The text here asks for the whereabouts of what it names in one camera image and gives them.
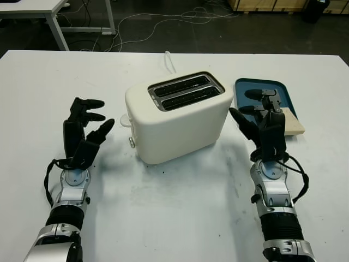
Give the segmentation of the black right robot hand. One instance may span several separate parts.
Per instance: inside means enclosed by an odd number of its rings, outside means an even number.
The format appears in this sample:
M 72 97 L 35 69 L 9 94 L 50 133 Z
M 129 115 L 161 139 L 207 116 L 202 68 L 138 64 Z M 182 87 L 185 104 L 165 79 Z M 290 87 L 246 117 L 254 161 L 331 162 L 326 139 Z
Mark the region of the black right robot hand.
M 256 149 L 250 160 L 256 162 L 280 161 L 285 158 L 285 115 L 280 107 L 281 98 L 277 90 L 252 89 L 245 91 L 249 99 L 261 105 L 229 108 L 244 136 L 254 142 Z

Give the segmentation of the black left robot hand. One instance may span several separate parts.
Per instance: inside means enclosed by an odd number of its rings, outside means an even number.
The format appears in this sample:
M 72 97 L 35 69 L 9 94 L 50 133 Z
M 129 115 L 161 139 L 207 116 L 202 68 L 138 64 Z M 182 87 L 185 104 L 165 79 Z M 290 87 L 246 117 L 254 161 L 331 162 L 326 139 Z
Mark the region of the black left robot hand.
M 63 122 L 64 150 L 67 158 L 84 155 L 83 159 L 96 155 L 96 150 L 106 140 L 106 136 L 115 124 L 113 118 L 107 120 L 104 115 L 91 112 L 102 108 L 105 103 L 96 99 L 81 99 L 76 97 L 70 107 L 70 115 Z M 90 122 L 103 124 L 95 131 L 85 134 L 85 128 Z

